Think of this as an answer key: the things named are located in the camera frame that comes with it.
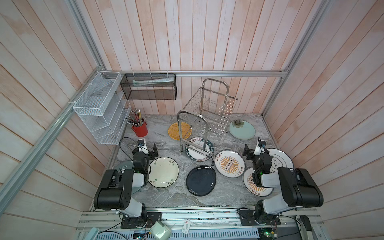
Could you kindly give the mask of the cream floral plate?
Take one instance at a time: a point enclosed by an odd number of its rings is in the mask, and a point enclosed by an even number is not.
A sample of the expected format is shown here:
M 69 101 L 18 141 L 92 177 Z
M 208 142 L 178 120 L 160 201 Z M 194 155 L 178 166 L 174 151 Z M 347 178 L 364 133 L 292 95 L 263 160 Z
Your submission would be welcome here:
M 148 181 L 155 188 L 167 188 L 175 183 L 179 176 L 178 164 L 168 157 L 155 159 L 149 167 Z

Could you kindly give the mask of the yellow woven round tray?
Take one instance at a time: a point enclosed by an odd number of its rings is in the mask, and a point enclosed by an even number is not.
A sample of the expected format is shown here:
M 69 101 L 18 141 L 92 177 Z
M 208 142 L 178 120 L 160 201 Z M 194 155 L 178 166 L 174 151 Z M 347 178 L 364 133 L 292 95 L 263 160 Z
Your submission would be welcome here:
M 185 122 L 181 122 L 181 129 L 182 129 L 181 136 L 183 137 L 183 139 L 187 140 L 192 134 L 191 126 Z M 168 134 L 173 140 L 179 141 L 180 140 L 179 124 L 173 123 L 168 129 Z

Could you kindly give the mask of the steel dish rack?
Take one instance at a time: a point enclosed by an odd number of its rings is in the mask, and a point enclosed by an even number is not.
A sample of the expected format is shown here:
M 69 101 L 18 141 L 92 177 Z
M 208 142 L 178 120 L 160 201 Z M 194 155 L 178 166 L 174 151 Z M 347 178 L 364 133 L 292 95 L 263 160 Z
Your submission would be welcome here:
M 215 165 L 215 155 L 224 141 L 237 98 L 230 86 L 207 78 L 177 113 L 181 153 L 192 150 Z

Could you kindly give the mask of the pale green glass plate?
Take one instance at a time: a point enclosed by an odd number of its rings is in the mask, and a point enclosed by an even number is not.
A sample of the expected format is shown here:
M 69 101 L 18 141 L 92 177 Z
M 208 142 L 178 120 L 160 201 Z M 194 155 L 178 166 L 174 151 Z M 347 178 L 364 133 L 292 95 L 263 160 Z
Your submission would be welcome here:
M 124 171 L 133 169 L 134 170 L 134 176 L 133 176 L 133 185 L 132 185 L 132 194 L 136 193 L 145 185 L 145 174 L 139 173 L 134 169 L 134 165 L 132 161 L 125 161 L 120 164 L 118 164 L 115 167 L 116 170 Z

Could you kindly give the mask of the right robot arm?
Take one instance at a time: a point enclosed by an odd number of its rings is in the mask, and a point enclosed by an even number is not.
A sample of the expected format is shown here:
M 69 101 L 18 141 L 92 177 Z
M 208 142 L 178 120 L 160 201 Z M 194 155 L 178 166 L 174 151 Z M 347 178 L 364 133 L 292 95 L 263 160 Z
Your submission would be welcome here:
M 323 205 L 323 194 L 309 172 L 295 168 L 285 152 L 267 149 L 266 143 L 259 141 L 255 149 L 245 145 L 243 156 L 253 165 L 243 175 L 245 187 L 262 197 L 253 212 L 256 224 L 270 224 L 293 209 Z

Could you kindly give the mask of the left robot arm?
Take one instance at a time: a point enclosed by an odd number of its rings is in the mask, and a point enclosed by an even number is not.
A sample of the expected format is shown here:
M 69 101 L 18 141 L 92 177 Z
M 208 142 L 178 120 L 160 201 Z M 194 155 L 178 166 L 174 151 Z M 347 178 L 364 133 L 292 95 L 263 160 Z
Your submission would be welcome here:
M 132 194 L 147 185 L 151 173 L 150 161 L 158 156 L 156 145 L 153 150 L 148 150 L 145 140 L 139 140 L 138 147 L 133 150 L 131 168 L 107 170 L 104 173 L 94 197 L 95 209 L 117 211 L 126 218 L 146 222 L 146 206 L 136 201 Z

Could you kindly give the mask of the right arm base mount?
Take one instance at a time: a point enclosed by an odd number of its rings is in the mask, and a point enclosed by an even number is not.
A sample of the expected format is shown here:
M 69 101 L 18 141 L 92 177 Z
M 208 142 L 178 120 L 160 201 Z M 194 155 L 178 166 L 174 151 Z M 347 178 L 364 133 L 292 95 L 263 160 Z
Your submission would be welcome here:
M 278 226 L 281 224 L 278 216 L 268 215 L 263 211 L 239 208 L 236 212 L 240 218 L 242 226 Z

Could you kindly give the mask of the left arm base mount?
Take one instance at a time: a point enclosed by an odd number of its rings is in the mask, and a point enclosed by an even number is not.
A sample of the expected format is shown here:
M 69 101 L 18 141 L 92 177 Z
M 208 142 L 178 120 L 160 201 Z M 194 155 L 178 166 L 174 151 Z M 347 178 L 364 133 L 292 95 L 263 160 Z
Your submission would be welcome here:
M 157 221 L 162 219 L 161 212 L 149 212 L 137 218 L 123 216 L 121 229 L 143 229 L 151 228 Z

